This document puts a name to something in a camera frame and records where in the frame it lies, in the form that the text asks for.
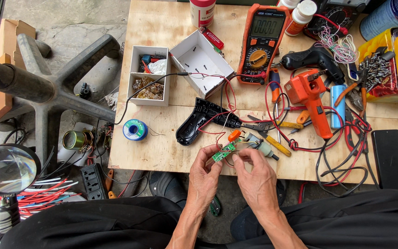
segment blue solder spool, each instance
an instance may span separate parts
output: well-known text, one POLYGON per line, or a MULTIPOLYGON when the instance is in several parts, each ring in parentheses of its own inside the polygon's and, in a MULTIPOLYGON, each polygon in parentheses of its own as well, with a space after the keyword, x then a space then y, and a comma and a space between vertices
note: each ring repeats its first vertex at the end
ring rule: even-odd
POLYGON ((137 119, 130 119, 125 122, 122 132, 128 140, 141 141, 147 136, 148 128, 144 122, 137 119))

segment white bottle cap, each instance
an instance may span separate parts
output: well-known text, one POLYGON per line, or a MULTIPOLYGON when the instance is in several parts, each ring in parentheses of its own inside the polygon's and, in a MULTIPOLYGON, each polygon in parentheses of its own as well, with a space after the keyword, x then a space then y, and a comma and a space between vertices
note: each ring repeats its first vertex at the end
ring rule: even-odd
POLYGON ((311 0, 303 0, 297 5, 297 11, 294 10, 293 19, 298 19, 302 23, 308 23, 313 18, 313 14, 317 11, 317 5, 311 0))
POLYGON ((297 7, 299 4, 299 0, 280 0, 279 3, 277 4, 278 7, 280 6, 285 6, 289 10, 294 9, 297 7))

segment wooden workbench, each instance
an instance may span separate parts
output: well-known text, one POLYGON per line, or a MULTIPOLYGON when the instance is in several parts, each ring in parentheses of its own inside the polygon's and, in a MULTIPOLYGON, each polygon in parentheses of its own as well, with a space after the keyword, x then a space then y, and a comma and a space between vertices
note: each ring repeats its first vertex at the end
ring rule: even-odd
MULTIPOLYGON (((173 48, 177 43, 196 30, 190 21, 189 6, 189 3, 131 1, 116 121, 119 121, 125 109, 132 46, 145 45, 173 48)), ((216 5, 214 23, 210 26, 213 33, 224 42, 225 46, 222 51, 225 54, 225 60, 235 70, 240 60, 240 48, 248 9, 248 6, 216 5)), ((357 20, 355 26, 350 30, 350 34, 354 36, 356 46, 364 43, 358 32, 359 23, 360 20, 357 20)), ((312 39, 302 34, 294 37, 284 35, 279 46, 281 55, 277 56, 274 61, 278 62, 282 55, 291 50, 302 51, 307 49, 313 42, 312 39)), ((284 68, 280 68, 279 72, 282 85, 284 85, 289 80, 291 72, 284 68)), ((268 115, 264 100, 265 86, 241 85, 236 79, 233 79, 231 82, 237 100, 238 111, 236 111, 236 115, 243 120, 248 120, 248 114, 260 119, 267 119, 268 115)), ((184 77, 177 76, 172 77, 170 83, 169 107, 136 106, 130 102, 124 120, 121 124, 115 126, 114 129, 109 166, 122 169, 189 172, 198 150, 201 147, 216 142, 216 135, 205 133, 199 134, 193 144, 189 146, 182 146, 176 141, 176 130, 193 111, 196 97, 197 93, 191 88, 184 77), (163 135, 151 136, 148 134, 147 138, 138 142, 127 140, 122 133, 122 128, 123 124, 131 118, 137 118, 145 122, 155 132, 163 135)), ((208 100, 219 103, 219 98, 220 93, 217 92, 208 100)), ((268 105, 270 110, 272 110, 273 103, 271 103, 270 90, 268 90, 267 99, 269 100, 268 105)), ((322 102, 324 105, 329 105, 329 94, 323 96, 322 102)), ((295 122, 298 115, 299 112, 290 112, 285 121, 295 122)), ((367 116, 368 122, 374 130, 398 129, 398 103, 368 103, 367 116)), ((209 124, 205 130, 220 132, 222 126, 209 124)), ((222 144, 228 142, 227 136, 233 131, 229 128, 225 128, 224 130, 227 131, 227 134, 220 139, 219 142, 222 144)), ((285 134, 289 133, 288 128, 284 128, 283 131, 285 134)), ((269 132, 269 135, 276 139, 277 131, 272 130, 269 132)), ((316 135, 312 126, 306 127, 299 133, 290 135, 289 138, 296 139, 299 146, 305 148, 320 147, 324 142, 322 138, 316 135)), ((281 139, 281 143, 288 148, 284 139, 281 139)), ((376 172, 370 137, 369 145, 370 162, 373 171, 376 172)), ((280 160, 275 161, 268 158, 268 161, 276 171, 278 178, 316 180, 315 164, 319 153, 291 151, 292 156, 287 157, 274 147, 273 151, 279 156, 280 160)), ((337 166, 348 154, 349 150, 346 147, 345 139, 341 138, 338 144, 328 150, 327 158, 331 166, 337 166)), ((344 167, 349 166, 353 158, 344 167)), ((356 166, 366 167, 364 156, 360 157, 356 166)), ((251 165, 246 164, 246 168, 250 171, 251 165)), ((322 161, 319 174, 326 169, 327 167, 322 161)), ((224 165, 222 174, 236 175, 236 172, 233 168, 224 165)), ((357 183, 362 177, 362 170, 353 170, 345 182, 357 183)), ((330 175, 322 178, 324 181, 330 179, 330 175)), ((368 176, 366 183, 372 183, 371 177, 368 176)))

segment pile of screws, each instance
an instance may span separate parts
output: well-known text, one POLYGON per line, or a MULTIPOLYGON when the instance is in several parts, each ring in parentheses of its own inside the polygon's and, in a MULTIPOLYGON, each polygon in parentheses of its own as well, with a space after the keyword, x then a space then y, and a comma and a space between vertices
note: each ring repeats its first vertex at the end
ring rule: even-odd
POLYGON ((385 77, 391 75, 390 63, 379 56, 376 52, 372 57, 365 57, 359 64, 359 70, 363 70, 363 76, 367 77, 366 92, 369 92, 375 85, 382 82, 385 77))

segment power strip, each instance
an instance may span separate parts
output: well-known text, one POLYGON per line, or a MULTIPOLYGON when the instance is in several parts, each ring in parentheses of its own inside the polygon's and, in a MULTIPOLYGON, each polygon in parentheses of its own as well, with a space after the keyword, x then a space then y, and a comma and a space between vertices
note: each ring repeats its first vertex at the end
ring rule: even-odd
POLYGON ((101 175, 102 168, 99 163, 94 163, 81 168, 82 180, 84 182, 87 200, 108 199, 101 175))

